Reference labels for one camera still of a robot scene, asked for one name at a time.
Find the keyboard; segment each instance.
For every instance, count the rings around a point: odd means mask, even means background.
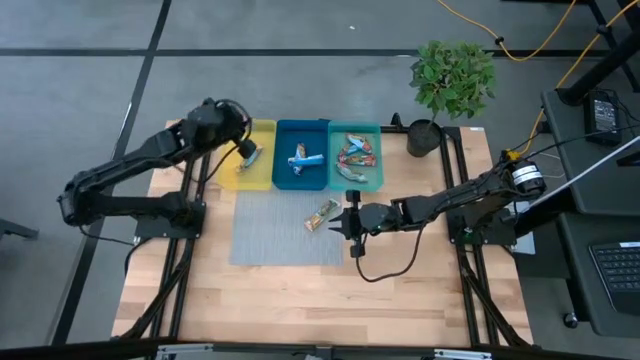
[[[640,316],[640,242],[589,247],[613,308]]]

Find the yellow bin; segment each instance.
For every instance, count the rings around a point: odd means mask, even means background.
[[[269,190],[271,189],[271,173],[273,172],[273,150],[276,145],[276,122],[268,119],[253,119],[251,140],[256,145],[262,146],[262,153],[243,172],[236,169],[242,162],[242,156],[234,151],[225,160],[217,174],[220,186],[229,190]],[[234,146],[233,142],[227,143],[217,152],[224,155]]]

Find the black floor stripe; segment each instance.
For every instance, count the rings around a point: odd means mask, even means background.
[[[167,15],[169,14],[170,6],[171,0],[164,0],[162,2],[160,14],[158,15],[158,21],[156,22],[156,26],[153,30],[153,35],[151,36],[151,41],[149,42],[148,50],[150,52],[158,48],[158,43],[160,42],[160,36],[162,35],[162,30],[164,29],[164,25],[167,21]],[[153,56],[146,56],[144,58],[144,62],[142,63],[142,68],[140,70],[140,74],[138,75],[138,80],[133,90],[133,95],[131,96],[131,102],[129,103],[129,109],[127,111],[124,123],[122,124],[120,135],[118,136],[118,140],[116,141],[116,145],[111,156],[112,159],[122,158],[127,150],[127,145],[129,143],[129,139],[131,138],[131,132],[133,130],[133,124],[135,123],[136,115],[138,114],[140,101],[142,100],[142,95],[147,84],[147,79],[149,78],[149,73],[151,72],[152,64]],[[111,195],[113,193],[113,187],[105,190],[104,193],[106,195]],[[103,223],[104,221],[98,221],[92,224],[92,226],[89,228],[89,234],[93,236],[99,236],[102,232]],[[73,325],[73,319],[76,315],[78,304],[80,303],[80,297],[82,296],[82,291],[84,289],[87,276],[89,275],[89,270],[91,269],[91,262],[93,261],[97,242],[97,239],[87,237],[85,237],[82,241],[82,253],[80,256],[80,260],[78,262],[78,266],[75,269],[73,280],[71,281],[71,285],[69,287],[69,291],[67,293],[67,297],[60,314],[60,320],[58,321],[55,332],[53,334],[52,345],[62,345],[67,342],[69,332],[71,331],[71,326]]]
[[[503,50],[485,50],[496,58],[507,57]],[[542,50],[536,58],[577,58],[583,50]],[[533,50],[510,50],[511,55],[523,57]],[[586,57],[603,57],[609,50],[589,50]],[[206,56],[417,56],[415,49],[65,49],[65,48],[4,48],[0,56],[51,57],[206,57]]]

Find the blue bin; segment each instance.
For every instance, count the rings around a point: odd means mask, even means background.
[[[362,135],[367,138],[373,147],[376,156],[376,166],[350,167],[367,177],[366,183],[358,183],[347,180],[338,172],[336,166],[338,153],[347,144],[346,134]],[[364,122],[346,122],[333,120],[329,123],[329,187],[331,190],[360,190],[364,192],[376,192],[384,184],[384,171],[382,168],[382,141],[380,139],[380,125]]]
[[[273,184],[281,190],[322,190],[327,186],[328,120],[280,120],[276,128],[276,149],[273,158]],[[307,156],[322,154],[323,165],[309,166],[300,176],[293,173],[288,159],[303,143]]]

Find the green leaves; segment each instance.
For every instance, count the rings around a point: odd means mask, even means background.
[[[432,40],[418,48],[418,61],[411,65],[417,88],[416,102],[433,111],[447,111],[451,119],[482,114],[485,96],[495,98],[492,54],[477,44],[457,46]]]

